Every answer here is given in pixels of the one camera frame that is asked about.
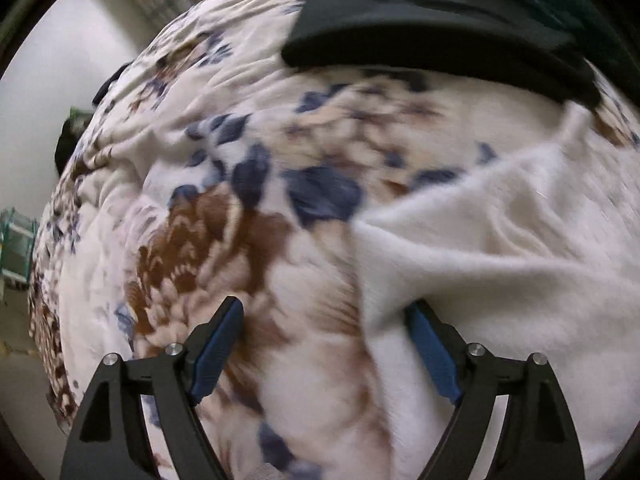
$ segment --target bolt head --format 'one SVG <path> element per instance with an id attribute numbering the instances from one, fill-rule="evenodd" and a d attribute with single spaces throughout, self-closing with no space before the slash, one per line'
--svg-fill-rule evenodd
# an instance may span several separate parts
<path id="1" fill-rule="evenodd" d="M 182 346 L 180 343 L 171 343 L 166 346 L 166 348 L 164 349 L 164 352 L 167 355 L 175 356 L 175 355 L 178 355 L 180 352 L 182 352 L 183 349 L 184 349 L 184 346 Z"/>
<path id="2" fill-rule="evenodd" d="M 102 358 L 102 362 L 107 366 L 114 365 L 118 362 L 118 354 L 107 354 Z"/>
<path id="3" fill-rule="evenodd" d="M 535 364 L 540 366 L 546 365 L 549 362 L 549 359 L 546 358 L 546 355 L 540 352 L 536 352 L 535 354 L 533 354 L 532 359 Z"/>
<path id="4" fill-rule="evenodd" d="M 471 343 L 468 347 L 469 353 L 474 357 L 483 356 L 486 352 L 486 348 L 482 346 L 480 343 Z"/>

